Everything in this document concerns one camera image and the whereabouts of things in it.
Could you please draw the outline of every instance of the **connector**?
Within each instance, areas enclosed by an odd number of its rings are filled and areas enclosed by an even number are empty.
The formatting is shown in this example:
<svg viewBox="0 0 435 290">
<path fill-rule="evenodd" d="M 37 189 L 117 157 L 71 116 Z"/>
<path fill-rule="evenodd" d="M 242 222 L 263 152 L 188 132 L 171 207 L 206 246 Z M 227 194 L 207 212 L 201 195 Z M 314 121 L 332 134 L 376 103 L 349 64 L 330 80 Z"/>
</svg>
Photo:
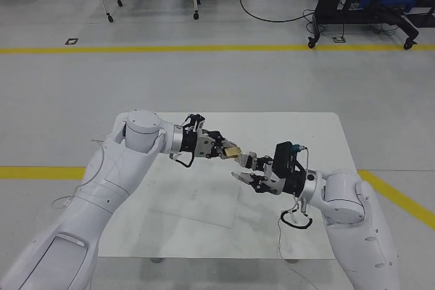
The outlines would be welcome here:
<svg viewBox="0 0 435 290">
<path fill-rule="evenodd" d="M 294 144 L 291 146 L 291 153 L 299 153 L 306 149 L 306 146 Z"/>
</svg>

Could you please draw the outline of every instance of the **floor marking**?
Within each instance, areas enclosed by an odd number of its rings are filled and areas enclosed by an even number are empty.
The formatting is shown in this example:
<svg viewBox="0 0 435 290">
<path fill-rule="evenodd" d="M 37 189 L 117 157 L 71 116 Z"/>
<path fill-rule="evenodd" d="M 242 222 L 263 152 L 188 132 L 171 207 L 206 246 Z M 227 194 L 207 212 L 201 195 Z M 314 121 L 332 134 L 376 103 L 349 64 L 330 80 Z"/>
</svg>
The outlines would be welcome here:
<svg viewBox="0 0 435 290">
<path fill-rule="evenodd" d="M 370 171 L 358 170 L 357 172 L 361 175 L 361 178 L 369 182 L 377 192 L 385 196 L 398 207 L 404 209 L 414 218 L 417 218 L 422 223 L 426 224 L 429 228 L 435 230 L 435 214 L 433 212 L 413 201 L 411 198 L 398 191 L 393 186 L 390 186 Z"/>
<path fill-rule="evenodd" d="M 85 172 L 84 167 L 18 167 L 0 166 L 0 179 L 49 179 L 49 180 L 80 180 Z M 398 207 L 414 216 L 429 228 L 435 230 L 435 214 L 419 205 L 402 192 L 390 186 L 370 171 L 358 170 L 361 178 L 372 187 L 395 203 Z"/>
<path fill-rule="evenodd" d="M 100 47 L 17 47 L 0 48 L 0 54 L 111 54 L 144 52 L 206 52 L 206 51 L 405 51 L 401 44 L 224 44 L 196 46 L 100 46 Z M 416 44 L 409 50 L 435 51 L 435 44 Z"/>
<path fill-rule="evenodd" d="M 85 167 L 0 166 L 0 179 L 80 180 Z"/>
</svg>

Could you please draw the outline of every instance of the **small square floor marker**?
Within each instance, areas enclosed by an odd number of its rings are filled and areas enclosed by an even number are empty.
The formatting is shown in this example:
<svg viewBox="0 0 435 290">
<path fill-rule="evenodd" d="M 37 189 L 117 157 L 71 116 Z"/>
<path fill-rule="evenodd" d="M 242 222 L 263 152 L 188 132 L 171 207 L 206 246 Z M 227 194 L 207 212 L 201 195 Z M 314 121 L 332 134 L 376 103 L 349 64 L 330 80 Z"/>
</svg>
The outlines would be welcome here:
<svg viewBox="0 0 435 290">
<path fill-rule="evenodd" d="M 69 38 L 65 45 L 75 45 L 78 42 L 79 38 Z"/>
<path fill-rule="evenodd" d="M 344 36 L 332 36 L 332 39 L 336 44 L 344 44 L 347 42 Z"/>
</svg>

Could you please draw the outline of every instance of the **cart wheel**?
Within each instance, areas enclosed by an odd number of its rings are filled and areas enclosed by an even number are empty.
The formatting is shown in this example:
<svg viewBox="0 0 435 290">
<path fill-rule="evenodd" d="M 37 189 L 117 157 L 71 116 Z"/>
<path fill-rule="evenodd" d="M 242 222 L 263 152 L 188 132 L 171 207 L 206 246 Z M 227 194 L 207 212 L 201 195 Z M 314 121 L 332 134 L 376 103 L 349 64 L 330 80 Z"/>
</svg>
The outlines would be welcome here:
<svg viewBox="0 0 435 290">
<path fill-rule="evenodd" d="M 316 43 L 314 41 L 309 41 L 307 43 L 307 47 L 309 47 L 310 49 L 314 49 L 314 46 L 316 46 Z"/>
<path fill-rule="evenodd" d="M 405 45 L 403 46 L 403 49 L 408 50 L 411 49 L 413 47 L 413 45 L 415 44 L 414 41 L 411 41 L 409 38 L 406 39 Z"/>
<path fill-rule="evenodd" d="M 165 258 L 150 258 L 150 261 L 152 261 L 155 264 L 160 264 Z"/>
</svg>

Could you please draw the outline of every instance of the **gold object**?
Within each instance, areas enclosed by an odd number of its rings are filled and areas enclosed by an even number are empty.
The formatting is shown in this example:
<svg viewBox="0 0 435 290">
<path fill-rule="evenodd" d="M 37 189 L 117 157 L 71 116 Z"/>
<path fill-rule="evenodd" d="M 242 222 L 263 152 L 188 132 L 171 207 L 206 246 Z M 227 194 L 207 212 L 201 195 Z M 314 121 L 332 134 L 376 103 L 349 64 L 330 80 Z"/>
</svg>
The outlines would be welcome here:
<svg viewBox="0 0 435 290">
<path fill-rule="evenodd" d="M 229 147 L 224 149 L 225 155 L 229 158 L 237 158 L 240 153 L 241 149 L 240 147 Z"/>
</svg>

